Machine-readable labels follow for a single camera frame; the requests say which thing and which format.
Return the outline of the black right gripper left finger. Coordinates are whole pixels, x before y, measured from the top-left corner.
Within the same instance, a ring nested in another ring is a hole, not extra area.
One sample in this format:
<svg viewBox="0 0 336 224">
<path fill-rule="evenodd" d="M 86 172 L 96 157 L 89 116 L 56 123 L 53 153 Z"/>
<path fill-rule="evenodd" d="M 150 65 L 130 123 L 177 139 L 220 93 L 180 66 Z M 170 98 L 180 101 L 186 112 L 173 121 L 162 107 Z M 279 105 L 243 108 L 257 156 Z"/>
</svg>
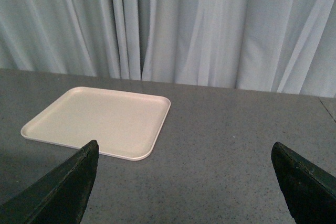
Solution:
<svg viewBox="0 0 336 224">
<path fill-rule="evenodd" d="M 92 140 L 1 205 L 1 223 L 80 223 L 95 182 L 99 145 Z"/>
</svg>

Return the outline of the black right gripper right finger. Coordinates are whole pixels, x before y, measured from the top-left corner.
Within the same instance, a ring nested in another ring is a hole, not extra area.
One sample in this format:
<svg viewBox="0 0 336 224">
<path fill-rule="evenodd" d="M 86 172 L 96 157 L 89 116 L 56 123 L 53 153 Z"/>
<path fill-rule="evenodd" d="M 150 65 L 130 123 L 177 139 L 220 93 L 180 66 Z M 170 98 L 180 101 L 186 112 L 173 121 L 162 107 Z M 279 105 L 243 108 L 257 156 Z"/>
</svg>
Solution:
<svg viewBox="0 0 336 224">
<path fill-rule="evenodd" d="M 276 142 L 271 161 L 296 223 L 335 223 L 335 177 Z"/>
</svg>

